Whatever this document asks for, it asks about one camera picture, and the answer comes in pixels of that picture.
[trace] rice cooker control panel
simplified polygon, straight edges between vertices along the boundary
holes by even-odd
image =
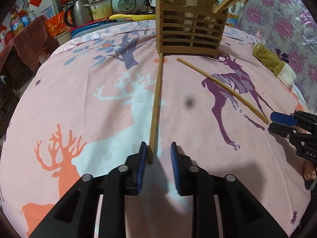
[[[136,0],[120,0],[118,3],[119,10],[122,12],[133,11],[136,7]]]

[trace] can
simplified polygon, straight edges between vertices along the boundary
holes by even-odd
[[[24,25],[24,26],[27,26],[27,25],[30,24],[30,20],[29,20],[29,18],[28,18],[27,15],[24,15],[24,16],[22,17],[22,22],[23,22],[23,25]]]
[[[29,13],[29,19],[30,19],[30,22],[32,22],[32,21],[34,21],[36,19],[36,15],[35,15],[34,11],[31,11]]]

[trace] dark spot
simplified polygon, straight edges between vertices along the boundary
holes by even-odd
[[[188,98],[186,99],[186,107],[187,107],[187,108],[192,108],[193,105],[194,105],[194,100],[193,100],[193,98],[188,97]]]

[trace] blue can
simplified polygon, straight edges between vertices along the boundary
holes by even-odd
[[[27,26],[27,25],[30,24],[30,20],[29,20],[29,18],[28,18],[27,15],[24,15],[24,16],[22,17],[22,22],[23,22],[23,25],[24,25],[24,26]]]

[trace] purple deer print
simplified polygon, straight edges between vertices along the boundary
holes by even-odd
[[[262,107],[260,105],[259,99],[262,100],[271,110],[273,110],[270,105],[259,95],[259,93],[256,91],[252,81],[250,80],[249,75],[242,70],[242,66],[236,63],[236,59],[234,58],[231,60],[230,56],[222,56],[219,55],[216,59],[211,59],[213,61],[222,62],[224,65],[229,66],[234,73],[227,73],[227,74],[212,74],[213,77],[217,78],[218,80],[222,81],[223,83],[230,86],[233,90],[237,91],[240,94],[246,94],[250,93],[254,100],[256,101],[256,104],[258,105],[260,111],[264,114]],[[222,118],[221,118],[221,111],[224,107],[227,99],[230,100],[233,108],[239,113],[241,113],[246,119],[248,119],[251,123],[254,124],[257,128],[260,128],[264,131],[264,127],[259,125],[258,123],[251,120],[246,114],[242,112],[242,109],[239,107],[239,104],[237,100],[227,91],[225,91],[223,88],[219,87],[216,83],[214,83],[212,80],[206,78],[201,83],[204,88],[208,88],[209,91],[215,96],[215,105],[211,109],[212,113],[214,114],[218,125],[220,132],[222,134],[223,139],[225,142],[229,145],[231,145],[235,150],[240,149],[240,146],[237,145],[234,141],[232,141],[223,126]]]

